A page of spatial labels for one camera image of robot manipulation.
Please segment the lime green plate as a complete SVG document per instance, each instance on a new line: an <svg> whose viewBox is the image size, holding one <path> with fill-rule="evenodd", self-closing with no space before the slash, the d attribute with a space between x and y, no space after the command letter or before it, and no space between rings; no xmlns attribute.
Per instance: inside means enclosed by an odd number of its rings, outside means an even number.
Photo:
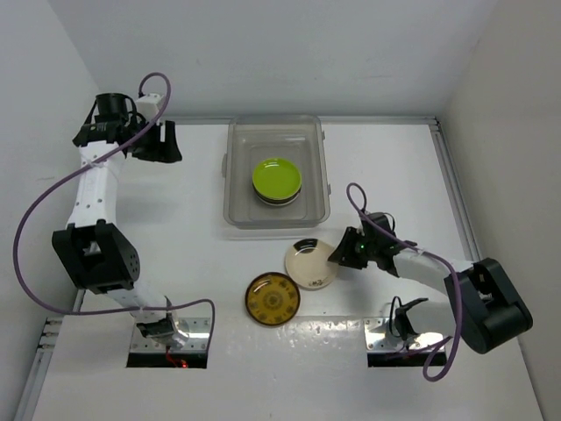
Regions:
<svg viewBox="0 0 561 421"><path fill-rule="evenodd" d="M290 160L274 157L260 161L252 171L252 186L261 195L287 198L300 192L302 172Z"/></svg>

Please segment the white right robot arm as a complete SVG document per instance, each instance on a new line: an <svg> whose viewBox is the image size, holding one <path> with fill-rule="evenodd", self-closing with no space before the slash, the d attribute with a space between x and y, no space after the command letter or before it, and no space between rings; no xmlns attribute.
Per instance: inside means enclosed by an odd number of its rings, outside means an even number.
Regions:
<svg viewBox="0 0 561 421"><path fill-rule="evenodd" d="M454 318L451 333L475 352L485 354L529 331L534 324L526 303L495 259L445 261L415 242L395 236L381 212L345 229L328 261L361 270L370 262L397 278L409 279L447 296Z"/></svg>

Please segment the cream plate with green patch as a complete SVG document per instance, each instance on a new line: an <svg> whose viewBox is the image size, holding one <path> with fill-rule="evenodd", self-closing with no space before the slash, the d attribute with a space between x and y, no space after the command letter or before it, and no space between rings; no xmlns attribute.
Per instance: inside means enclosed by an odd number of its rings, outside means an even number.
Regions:
<svg viewBox="0 0 561 421"><path fill-rule="evenodd" d="M329 258L335 248L316 238L296 241L285 253L288 276L306 290L323 289L337 277L338 265Z"/></svg>

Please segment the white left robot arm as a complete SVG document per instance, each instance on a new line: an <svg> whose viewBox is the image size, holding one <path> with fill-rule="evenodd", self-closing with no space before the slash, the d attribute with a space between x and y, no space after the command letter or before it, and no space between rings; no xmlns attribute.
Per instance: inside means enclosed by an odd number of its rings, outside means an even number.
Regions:
<svg viewBox="0 0 561 421"><path fill-rule="evenodd" d="M135 246L117 228L117 188L127 157L175 163L182 156L175 124L156 120L165 97L141 94L96 96L94 107L75 136L82 174L75 206L52 245L78 289L106 296L128 311L140 334L166 349L188 342L188 329L170 300L140 277Z"/></svg>

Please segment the yellow brown patterned plate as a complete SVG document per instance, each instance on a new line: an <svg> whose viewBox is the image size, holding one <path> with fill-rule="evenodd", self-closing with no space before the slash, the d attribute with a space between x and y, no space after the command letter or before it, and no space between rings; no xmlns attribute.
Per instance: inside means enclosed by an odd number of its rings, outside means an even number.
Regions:
<svg viewBox="0 0 561 421"><path fill-rule="evenodd" d="M300 309L301 300L298 285L279 272L266 272L254 278L244 296L247 315L266 327L291 321Z"/></svg>

